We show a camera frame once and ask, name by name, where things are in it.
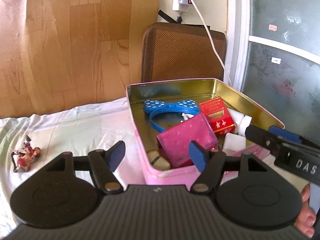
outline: bed sheet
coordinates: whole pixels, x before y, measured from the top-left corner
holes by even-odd
[[[32,139],[31,146],[41,148],[41,157],[33,163],[30,171],[14,173],[10,153],[22,147],[25,135]],[[126,154],[115,176],[124,187],[145,184],[126,98],[50,115],[1,119],[0,239],[16,227],[9,199],[22,182],[64,151],[73,152],[74,156],[84,156],[98,148],[108,150],[119,140],[125,142]],[[87,171],[77,171],[76,176],[92,183]]]

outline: red box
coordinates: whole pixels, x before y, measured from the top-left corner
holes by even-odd
[[[235,130],[235,122],[221,97],[200,103],[199,107],[207,117],[215,135],[223,135]]]

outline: white wall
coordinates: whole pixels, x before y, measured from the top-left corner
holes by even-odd
[[[197,0],[196,4],[207,25],[211,30],[227,34],[227,0]],[[160,9],[174,20],[177,19],[177,13],[172,11],[172,0],[160,0]],[[188,8],[188,12],[182,14],[183,24],[200,24],[202,22],[193,7]],[[158,22],[165,22],[158,16]]]

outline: pink tin box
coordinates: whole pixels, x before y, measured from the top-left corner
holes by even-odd
[[[246,95],[236,91],[222,81],[209,79],[182,79],[134,84],[127,87],[127,98],[130,104],[131,115],[134,121],[134,132],[140,148],[140,163],[147,184],[150,185],[176,185],[185,184],[188,189],[199,176],[194,165],[159,171],[153,168],[148,160],[147,151],[157,149],[158,142],[154,130],[149,122],[149,115],[143,111],[143,102],[148,99],[174,103],[191,99],[197,104],[220,96],[228,108],[234,109],[252,117],[252,124],[264,129],[275,125],[284,128],[284,124],[269,113],[262,106],[251,100]],[[154,117],[153,121],[169,129],[182,121],[180,113],[165,113]],[[268,150],[247,141],[249,147],[241,152],[251,152],[263,159],[269,154]],[[236,174],[225,174],[223,181],[234,178]]]

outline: wooden wall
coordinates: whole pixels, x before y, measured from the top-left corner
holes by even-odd
[[[158,0],[0,0],[0,118],[125,96]]]

